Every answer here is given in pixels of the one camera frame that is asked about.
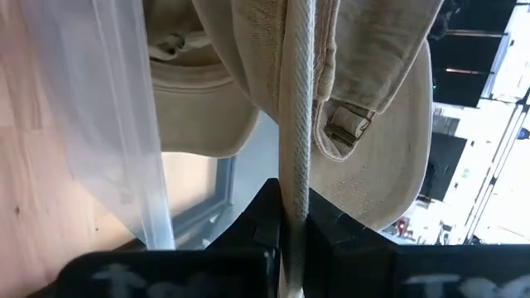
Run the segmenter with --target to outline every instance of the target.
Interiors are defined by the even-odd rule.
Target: canvas hat
[[[161,149],[233,156],[259,109],[221,63],[191,1],[143,4]]]
[[[193,3],[230,74],[282,130],[287,1]],[[426,34],[440,5],[316,2],[311,187],[376,230],[398,219],[422,185],[432,101]]]

